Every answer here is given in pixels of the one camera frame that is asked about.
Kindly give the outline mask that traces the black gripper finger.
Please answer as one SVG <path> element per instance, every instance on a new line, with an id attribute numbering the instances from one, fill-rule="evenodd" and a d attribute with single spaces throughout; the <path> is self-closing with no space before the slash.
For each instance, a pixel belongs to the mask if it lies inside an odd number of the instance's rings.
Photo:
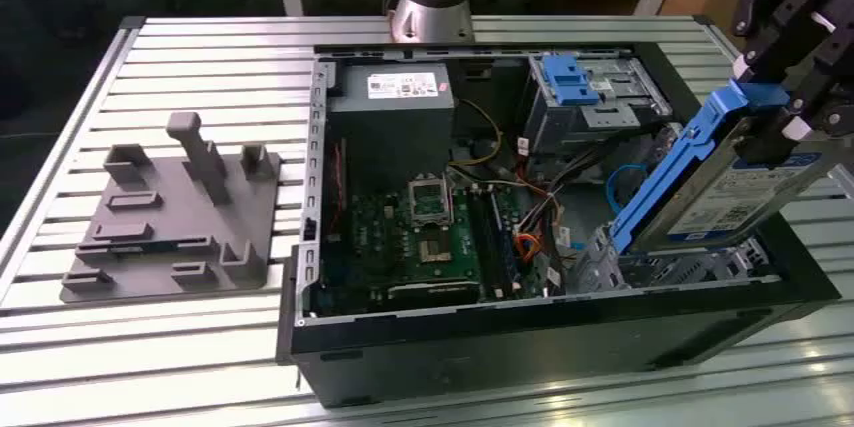
<path id="1" fill-rule="evenodd" d="M 780 82 L 809 54 L 822 74 L 853 74 L 853 0 L 738 0 L 733 33 L 742 82 Z"/>
<path id="2" fill-rule="evenodd" d="M 784 0 L 748 37 L 742 83 L 782 82 L 788 69 L 810 69 L 789 101 L 738 144 L 740 157 L 776 166 L 805 141 L 853 135 L 853 0 Z"/>

